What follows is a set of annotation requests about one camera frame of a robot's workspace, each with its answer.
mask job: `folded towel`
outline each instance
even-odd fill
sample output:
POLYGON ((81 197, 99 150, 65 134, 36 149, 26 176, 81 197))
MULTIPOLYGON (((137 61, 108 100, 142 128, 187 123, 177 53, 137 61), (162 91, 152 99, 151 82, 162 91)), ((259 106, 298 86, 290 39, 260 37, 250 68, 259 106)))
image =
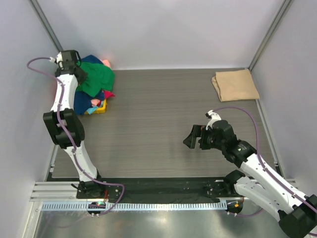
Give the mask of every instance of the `folded towel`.
POLYGON ((221 102, 260 98, 248 69, 216 72, 211 81, 221 102))

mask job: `green cloth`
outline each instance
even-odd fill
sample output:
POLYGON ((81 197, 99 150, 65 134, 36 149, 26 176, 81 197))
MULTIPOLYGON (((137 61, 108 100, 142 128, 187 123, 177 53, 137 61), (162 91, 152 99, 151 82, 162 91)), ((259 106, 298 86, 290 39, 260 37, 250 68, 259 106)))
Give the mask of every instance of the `green cloth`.
POLYGON ((91 97, 96 96, 100 90, 112 91, 114 73, 111 68, 99 63, 82 62, 81 69, 88 75, 86 80, 78 85, 76 91, 84 91, 91 97))

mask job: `metal frame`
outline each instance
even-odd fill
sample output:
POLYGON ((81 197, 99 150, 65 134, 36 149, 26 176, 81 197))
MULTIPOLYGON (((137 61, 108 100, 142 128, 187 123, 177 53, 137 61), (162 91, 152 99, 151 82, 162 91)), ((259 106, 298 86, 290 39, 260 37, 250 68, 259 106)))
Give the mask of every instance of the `metal frame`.
POLYGON ((37 0, 29 0, 33 10, 35 11, 36 15, 38 16, 40 22, 42 23, 44 29, 46 30, 49 38, 51 39, 53 45, 57 49, 58 52, 63 51, 63 47, 61 46, 54 30, 52 29, 48 19, 46 18, 41 6, 39 5, 37 0))
POLYGON ((251 61, 251 64, 249 66, 250 72, 252 72, 254 66, 258 62, 258 60, 261 57, 264 49, 266 48, 266 46, 268 45, 270 39, 272 38, 272 36, 276 32, 278 26, 280 25, 283 17, 287 13, 287 11, 288 11, 289 7, 291 6, 291 4, 293 3, 293 1, 294 0, 284 0, 284 2, 282 3, 282 6, 278 10, 273 22, 271 23, 270 27, 268 28, 268 31, 265 34, 265 36, 264 36, 264 38, 263 38, 263 40, 262 40, 262 42, 261 42, 256 54, 254 55, 253 60, 251 61))
MULTIPOLYGON (((54 30, 52 29, 49 21, 47 20, 43 10, 41 9, 37 0, 29 0, 31 6, 33 7, 36 15, 38 16, 39 20, 41 21, 44 29, 46 30, 50 40, 54 44, 55 48, 60 52, 63 50, 61 43, 59 42, 54 30)), ((293 0, 284 0, 282 6, 280 7, 279 11, 277 12, 273 22, 271 23, 265 37, 263 38, 251 64, 249 70, 252 72, 256 63, 258 62, 260 56, 262 55, 263 51, 265 50, 266 46, 268 45, 270 39, 272 38, 273 34, 277 30, 278 26, 280 25, 284 15, 286 14, 287 10, 291 6, 293 0)), ((270 130, 267 126, 265 120, 265 114, 262 111, 261 103, 259 100, 256 100, 257 106, 260 112, 260 116, 262 122, 264 124, 264 129, 266 135, 268 137, 269 145, 272 150, 273 158, 275 160, 275 168, 277 172, 282 175, 281 169, 278 165, 278 154, 274 146, 274 142, 270 135, 270 130)), ((43 201, 87 201, 87 199, 77 199, 76 194, 77 190, 74 189, 70 184, 73 182, 74 184, 78 183, 78 178, 52 178, 54 161, 56 158, 57 153, 57 146, 53 149, 52 159, 50 162, 50 167, 48 169, 48 174, 46 177, 45 182, 37 182, 34 186, 30 202, 29 202, 29 217, 28 222, 25 227, 23 238, 33 238, 36 227, 38 224, 38 220, 40 217, 40 211, 43 205, 43 201)), ((293 179, 287 179, 290 183, 295 186, 295 181, 293 179)), ((222 199, 231 200, 237 199, 237 197, 222 197, 222 199)), ((90 199, 90 201, 98 201, 99 199, 90 199)))

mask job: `blue cloth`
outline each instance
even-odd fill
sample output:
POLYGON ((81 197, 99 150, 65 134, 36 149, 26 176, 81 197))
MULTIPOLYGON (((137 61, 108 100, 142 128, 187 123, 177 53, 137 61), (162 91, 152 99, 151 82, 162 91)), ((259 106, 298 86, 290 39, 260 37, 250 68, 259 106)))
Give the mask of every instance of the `blue cloth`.
POLYGON ((100 59, 98 59, 96 56, 93 56, 93 55, 88 55, 88 56, 82 58, 81 61, 82 62, 88 62, 88 63, 100 63, 100 64, 103 64, 100 59))
MULTIPOLYGON (((105 94, 103 91, 100 91, 94 98, 103 101, 105 99, 105 94)), ((77 115, 83 115, 85 111, 91 108, 91 100, 94 99, 93 97, 89 96, 87 93, 82 91, 75 92, 74 98, 74 111, 77 115)))
POLYGON ((93 106, 92 108, 88 108, 87 109, 87 112, 88 112, 88 114, 90 115, 91 113, 93 113, 95 110, 97 110, 98 109, 98 107, 97 106, 93 106))

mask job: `cloth pile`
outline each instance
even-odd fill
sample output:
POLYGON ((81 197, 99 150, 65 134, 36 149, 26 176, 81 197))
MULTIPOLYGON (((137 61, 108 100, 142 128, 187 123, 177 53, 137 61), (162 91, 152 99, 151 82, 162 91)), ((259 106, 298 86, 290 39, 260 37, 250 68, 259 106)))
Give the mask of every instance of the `cloth pile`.
POLYGON ((221 102, 260 98, 248 69, 216 72, 211 81, 221 102))
POLYGON ((74 111, 77 115, 83 115, 86 111, 91 114, 109 97, 114 84, 114 73, 109 61, 101 61, 93 55, 82 58, 80 65, 87 73, 86 80, 78 85, 74 98, 74 111))

